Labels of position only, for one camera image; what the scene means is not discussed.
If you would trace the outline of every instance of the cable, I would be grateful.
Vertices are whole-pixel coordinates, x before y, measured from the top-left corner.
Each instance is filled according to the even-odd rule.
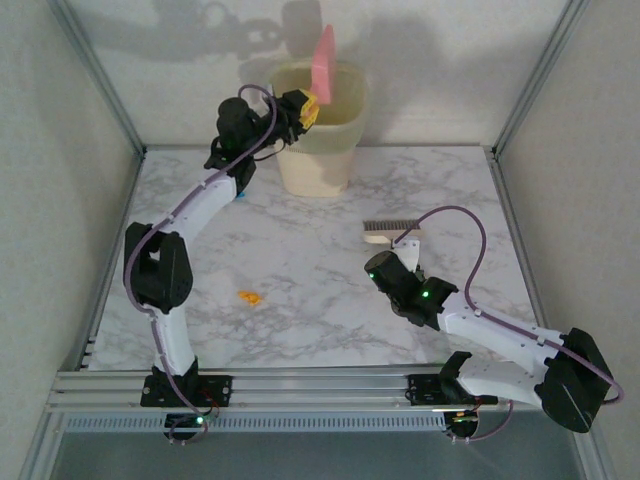
[[[478,435],[478,436],[473,435],[471,437],[464,437],[464,438],[458,437],[453,433],[448,433],[447,436],[452,440],[453,443],[456,443],[456,440],[464,440],[464,442],[467,445],[471,442],[479,442],[480,440],[486,440],[487,438],[491,438],[494,435],[500,433],[502,430],[504,430],[504,428],[507,426],[507,424],[511,420],[512,416],[513,416],[513,400],[509,400],[509,411],[507,412],[507,416],[504,417],[504,420],[500,423],[500,425],[498,425],[493,430],[490,430],[487,433],[483,433],[482,435]]]
[[[286,144],[286,143],[283,143],[283,144],[282,144],[282,148],[281,148],[280,150],[278,150],[277,152],[270,153],[269,155],[266,155],[266,156],[264,156],[264,157],[255,158],[254,160],[255,160],[256,162],[262,162],[263,160],[266,160],[267,158],[271,158],[271,157],[273,157],[274,155],[279,154],[280,152],[282,152],[282,151],[286,148],[286,146],[287,146],[287,144]]]
[[[218,418],[220,416],[220,407],[218,406],[218,404],[216,403],[216,401],[213,399],[213,397],[211,397],[211,395],[209,395],[207,393],[206,390],[201,390],[201,392],[205,397],[207,397],[207,400],[209,400],[211,402],[211,406],[209,407],[209,410],[207,410],[206,412],[204,412],[199,419],[201,420],[201,422],[198,422],[200,424],[203,423],[208,423],[208,418],[209,415],[211,415],[213,413],[213,409],[216,409],[216,413],[213,415],[214,418]],[[187,420],[192,420],[193,419],[193,415],[184,415],[180,418],[178,418],[175,422],[173,422],[173,424],[171,425],[171,428],[169,429],[169,438],[172,439],[176,428],[178,428],[178,426],[180,424],[182,424],[183,422],[186,422]]]
[[[482,397],[476,397],[476,406],[471,410],[473,413],[476,413],[478,409],[482,406]]]
[[[156,344],[156,349],[157,349],[158,354],[160,356],[160,361],[162,362],[162,367],[164,368],[164,371],[167,374],[167,379],[169,380],[169,384],[171,385],[171,388],[173,389],[173,391],[176,394],[176,396],[187,407],[189,407],[194,413],[196,413],[198,416],[201,416],[201,412],[198,410],[198,408],[195,405],[193,405],[184,396],[184,394],[180,391],[180,389],[178,388],[178,386],[176,385],[176,383],[175,383],[175,381],[173,379],[171,368],[169,366],[169,362],[167,361],[166,352],[164,351],[164,347],[162,345],[162,341],[160,340],[160,333],[158,331],[158,316],[156,315],[156,313],[155,313],[155,311],[153,309],[148,308],[148,307],[144,307],[141,304],[139,304],[138,301],[136,300],[134,294],[133,294],[133,289],[131,288],[131,273],[133,272],[133,264],[135,263],[136,259],[140,255],[140,252],[142,251],[144,246],[149,242],[149,240],[151,240],[151,238],[158,231],[160,231],[160,229],[162,229],[165,225],[170,223],[173,218],[178,216],[180,214],[180,212],[182,212],[193,201],[193,199],[198,196],[198,194],[202,190],[204,190],[206,187],[211,185],[218,178],[220,178],[222,175],[227,173],[230,169],[235,167],[238,163],[240,163],[242,160],[247,158],[249,155],[255,153],[255,151],[258,148],[260,148],[260,145],[262,145],[262,143],[265,142],[269,138],[271,133],[273,132],[273,129],[276,126],[276,116],[277,116],[277,111],[278,111],[277,105],[276,105],[276,102],[275,102],[273,96],[266,89],[260,87],[259,85],[253,85],[253,84],[248,84],[248,85],[242,86],[240,88],[240,90],[238,90],[238,96],[241,96],[242,92],[244,92],[247,89],[258,90],[261,93],[263,93],[267,97],[267,99],[269,100],[269,104],[270,104],[270,107],[271,107],[271,111],[273,112],[273,115],[271,116],[271,123],[269,124],[269,128],[267,128],[267,131],[264,133],[264,135],[262,137],[260,137],[260,139],[251,148],[249,148],[248,150],[246,150],[245,152],[240,154],[229,165],[226,165],[225,167],[221,168],[217,172],[215,172],[212,175],[210,175],[209,177],[207,177],[202,184],[197,185],[191,192],[189,192],[186,195],[186,197],[178,204],[178,206],[176,208],[174,208],[169,213],[169,215],[165,219],[161,220],[156,225],[154,225],[140,239],[138,244],[134,247],[133,251],[131,252],[131,256],[127,260],[127,263],[125,265],[125,270],[124,270],[124,287],[125,287],[125,290],[127,292],[127,297],[129,298],[129,301],[131,302],[131,304],[134,306],[134,308],[136,310],[138,310],[141,313],[145,313],[145,314],[149,315],[149,317],[151,319],[151,332],[153,334],[153,340],[154,340],[154,342]],[[173,443],[173,430],[175,430],[175,426],[172,427],[171,431],[169,432],[169,441],[172,442],[172,443]],[[199,440],[202,436],[204,436],[207,433],[208,430],[209,430],[209,427],[207,425],[207,422],[203,422],[202,431],[199,432],[194,437],[190,438],[189,440],[183,440],[182,441],[182,445],[186,445],[187,443],[193,443],[193,442]]]
[[[400,235],[396,240],[394,240],[393,243],[397,244],[398,242],[400,242],[400,240],[402,240],[404,237],[406,237],[407,235],[409,235],[409,233],[411,232],[411,230],[415,229],[416,227],[418,227],[418,225],[420,225],[420,223],[423,220],[426,220],[427,218],[429,218],[431,215],[434,215],[436,213],[439,212],[443,212],[445,210],[457,210],[459,212],[465,213],[468,216],[470,216],[473,221],[476,223],[476,225],[478,226],[478,228],[480,229],[480,236],[482,237],[482,245],[480,247],[480,253],[478,254],[478,259],[476,260],[475,265],[473,266],[473,269],[471,270],[471,273],[469,274],[469,278],[467,278],[467,282],[465,283],[464,286],[464,297],[465,300],[467,302],[467,304],[469,305],[469,307],[471,309],[473,309],[474,311],[478,311],[480,310],[475,303],[473,303],[473,300],[471,299],[471,295],[470,295],[470,290],[471,290],[471,283],[473,282],[476,274],[478,273],[478,270],[480,269],[480,265],[482,264],[482,260],[484,260],[484,255],[487,251],[487,231],[484,228],[484,225],[482,225],[482,222],[480,221],[480,219],[470,210],[464,208],[464,207],[459,207],[457,205],[445,205],[442,207],[438,207],[438,208],[434,208],[433,210],[428,211],[427,213],[425,213],[424,215],[422,215],[418,220],[416,220],[416,223],[414,225],[411,226],[411,228],[408,228],[407,230],[405,230],[402,235]],[[524,330],[520,327],[516,327],[515,325],[511,325],[510,323],[505,322],[504,320],[501,320],[498,317],[495,317],[489,313],[480,311],[480,315],[484,318],[486,318],[487,320],[490,320],[494,323],[497,323],[498,325],[507,328],[509,330],[512,330],[514,332],[519,333],[520,335],[524,335],[527,338],[530,338],[532,340],[536,340],[538,341],[538,335],[536,335],[535,333],[529,332],[527,330]],[[572,352],[571,350],[569,350],[568,348],[564,347],[563,345],[560,345],[556,342],[553,342],[551,340],[547,340],[544,339],[544,345],[548,345],[551,348],[565,354],[566,356],[568,356],[569,358],[571,358],[572,360],[578,362],[580,365],[582,365],[583,367],[589,369],[592,373],[594,373],[595,375],[597,375],[598,377],[600,377],[601,379],[603,379],[605,382],[607,382],[611,387],[613,387],[617,392],[618,395],[614,398],[611,398],[609,400],[605,400],[603,403],[603,405],[612,405],[615,403],[619,403],[624,399],[624,390],[622,388],[622,386],[616,382],[610,375],[607,375],[606,373],[604,373],[602,370],[600,370],[598,367],[596,367],[595,365],[593,365],[591,362],[589,362],[588,360],[585,360],[584,358],[582,358],[580,355]]]

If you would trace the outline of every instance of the black bracket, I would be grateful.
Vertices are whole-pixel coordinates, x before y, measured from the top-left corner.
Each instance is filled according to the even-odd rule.
[[[152,225],[134,222],[127,228],[124,264]],[[182,305],[193,286],[193,273],[184,239],[177,233],[156,232],[133,262],[131,288],[136,300],[165,315]]]
[[[497,397],[483,395],[476,398],[464,392],[462,388],[460,388],[460,391],[456,391],[456,395],[451,395],[438,374],[408,375],[407,380],[408,386],[405,398],[411,402],[411,406],[498,404]]]
[[[478,413],[473,410],[444,412],[444,421],[449,432],[460,440],[473,436],[478,430]]]
[[[560,338],[565,348],[611,376],[591,335],[573,328]],[[548,358],[545,365],[549,368],[544,381],[534,388],[542,400],[542,409],[563,427],[578,433],[588,432],[604,402],[609,384],[562,352],[558,352],[555,358]]]
[[[222,169],[252,147],[253,153],[282,140],[291,145],[298,137],[307,132],[300,121],[301,115],[308,109],[311,99],[300,90],[286,92],[280,98],[273,99],[276,112],[271,110],[260,117],[249,104],[239,97],[226,99],[218,107],[216,127],[219,136],[211,142],[211,155],[204,164],[205,169]],[[271,129],[273,115],[275,124]],[[267,138],[263,135],[271,129]],[[248,185],[256,171],[256,160],[253,153],[227,171],[227,175],[235,178],[236,191],[241,193]]]
[[[174,408],[184,403],[173,391],[169,379],[156,367],[144,381],[140,405],[142,407]],[[182,394],[198,408],[212,406],[228,407],[232,394],[233,377],[229,375],[200,375],[198,360],[183,376],[174,375],[173,380]]]
[[[438,314],[443,304],[458,288],[437,277],[424,279],[424,272],[412,272],[395,252],[387,250],[369,259],[364,266],[378,290],[391,301],[391,310],[417,327],[440,330]]]

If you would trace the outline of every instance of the white marble surface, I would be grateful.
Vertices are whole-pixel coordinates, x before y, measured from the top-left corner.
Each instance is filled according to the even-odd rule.
[[[206,151],[152,151],[132,221],[149,222],[201,174]],[[474,211],[489,245],[473,296],[534,321],[506,221],[480,147],[373,147],[357,151],[353,180],[335,199],[298,198],[282,188],[277,163],[259,165],[246,196],[225,207],[192,250],[187,322],[202,367],[387,365],[445,361],[452,350],[487,354],[470,342],[395,316],[363,266],[381,246],[362,241],[365,219],[416,218],[445,204]],[[478,253],[471,219],[443,212],[422,226],[421,265],[463,286]],[[149,324],[129,304],[119,259],[93,370],[146,370]],[[250,307],[237,291],[264,297]]]

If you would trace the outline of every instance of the brush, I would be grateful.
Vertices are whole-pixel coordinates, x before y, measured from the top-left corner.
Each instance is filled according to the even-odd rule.
[[[417,219],[413,220],[365,220],[362,234],[367,243],[385,244],[398,238],[406,230],[411,229],[409,235],[422,236],[420,225],[416,226]]]

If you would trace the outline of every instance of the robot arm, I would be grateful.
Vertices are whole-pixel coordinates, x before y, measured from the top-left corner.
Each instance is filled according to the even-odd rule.
[[[157,224],[164,225],[144,244],[131,271],[131,289],[136,301],[146,305],[157,318],[157,333],[170,372],[165,372],[156,354],[154,374],[197,376],[197,361],[187,334],[184,302],[193,286],[188,250],[200,231],[225,205],[232,202],[251,180],[255,152],[281,140],[291,144],[306,133],[318,114],[315,97],[294,90],[273,99],[273,108],[260,117],[240,97],[225,100],[218,109],[219,136],[211,144],[205,169],[227,167],[226,175],[211,180],[208,172]],[[228,168],[236,158],[244,160]],[[125,236],[125,262],[152,225],[133,223]]]
[[[486,361],[468,352],[455,352],[440,373],[450,400],[455,403],[465,395],[518,400],[542,407],[565,428],[589,431],[609,384],[545,340],[564,346],[611,376],[591,336],[575,328],[563,335],[481,305],[473,310],[455,285],[436,277],[424,278],[417,266],[419,248],[419,241],[408,237],[395,250],[379,253],[365,265],[369,277],[391,300],[392,310],[414,325],[467,338],[509,360]],[[481,312],[536,337],[505,328]]]

